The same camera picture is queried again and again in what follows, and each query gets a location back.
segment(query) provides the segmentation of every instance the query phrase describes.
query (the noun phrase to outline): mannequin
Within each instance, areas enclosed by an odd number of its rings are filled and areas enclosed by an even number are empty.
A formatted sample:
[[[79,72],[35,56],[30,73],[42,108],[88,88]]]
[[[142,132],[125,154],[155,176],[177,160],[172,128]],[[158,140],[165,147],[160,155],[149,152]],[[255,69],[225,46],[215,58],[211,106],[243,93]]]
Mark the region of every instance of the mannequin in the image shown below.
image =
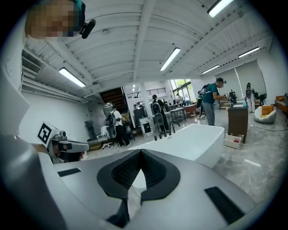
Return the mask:
[[[247,97],[247,105],[250,113],[255,112],[255,102],[254,102],[254,88],[251,83],[248,83],[246,86],[246,97]]]

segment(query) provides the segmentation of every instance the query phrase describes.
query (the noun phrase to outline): roller blind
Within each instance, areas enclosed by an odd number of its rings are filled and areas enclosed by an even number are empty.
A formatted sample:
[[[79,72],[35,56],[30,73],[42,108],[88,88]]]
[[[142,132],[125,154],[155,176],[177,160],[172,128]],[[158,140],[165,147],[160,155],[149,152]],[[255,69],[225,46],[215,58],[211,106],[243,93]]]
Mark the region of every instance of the roller blind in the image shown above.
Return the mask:
[[[226,80],[226,84],[224,84],[224,87],[221,88],[220,94],[223,95],[224,93],[230,93],[231,90],[233,92],[235,92],[237,100],[242,100],[242,94],[241,94],[241,88],[240,88],[240,84],[239,84],[239,80],[238,77],[236,75],[235,69],[231,69],[231,70],[227,70],[223,73],[217,74],[215,75],[216,78],[223,78],[224,80]]]
[[[263,75],[256,60],[238,66],[235,69],[237,71],[244,96],[248,82],[253,85],[255,92],[259,93],[259,95],[266,93]]]

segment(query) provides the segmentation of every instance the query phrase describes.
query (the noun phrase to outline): orange sofa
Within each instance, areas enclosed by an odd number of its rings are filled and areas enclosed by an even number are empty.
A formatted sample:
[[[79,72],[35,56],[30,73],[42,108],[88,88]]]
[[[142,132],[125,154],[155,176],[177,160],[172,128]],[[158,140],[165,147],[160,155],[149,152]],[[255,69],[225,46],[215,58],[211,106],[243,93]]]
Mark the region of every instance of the orange sofa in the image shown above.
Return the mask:
[[[283,112],[288,113],[288,106],[284,102],[284,96],[277,96],[275,105]]]

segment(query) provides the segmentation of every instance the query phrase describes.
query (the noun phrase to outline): white bathtub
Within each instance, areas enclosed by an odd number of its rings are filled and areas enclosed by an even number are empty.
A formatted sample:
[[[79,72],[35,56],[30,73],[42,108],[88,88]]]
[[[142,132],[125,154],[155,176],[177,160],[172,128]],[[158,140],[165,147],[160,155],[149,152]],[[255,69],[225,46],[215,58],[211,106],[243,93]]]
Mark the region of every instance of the white bathtub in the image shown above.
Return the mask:
[[[157,141],[147,142],[129,150],[149,149],[159,151],[193,160],[212,168],[219,161],[223,151],[224,128],[191,124],[176,131],[171,136],[168,135],[162,139],[157,136],[157,139]],[[138,192],[146,189],[142,170],[135,179],[133,186]]]

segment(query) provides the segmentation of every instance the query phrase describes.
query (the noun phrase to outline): black cap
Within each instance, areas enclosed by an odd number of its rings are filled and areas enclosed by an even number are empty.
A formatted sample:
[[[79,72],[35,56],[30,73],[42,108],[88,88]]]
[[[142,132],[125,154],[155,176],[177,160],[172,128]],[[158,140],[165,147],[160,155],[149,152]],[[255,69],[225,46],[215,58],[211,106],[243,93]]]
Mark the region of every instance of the black cap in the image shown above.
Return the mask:
[[[226,81],[223,78],[221,78],[221,77],[217,78],[216,81],[226,83]]]

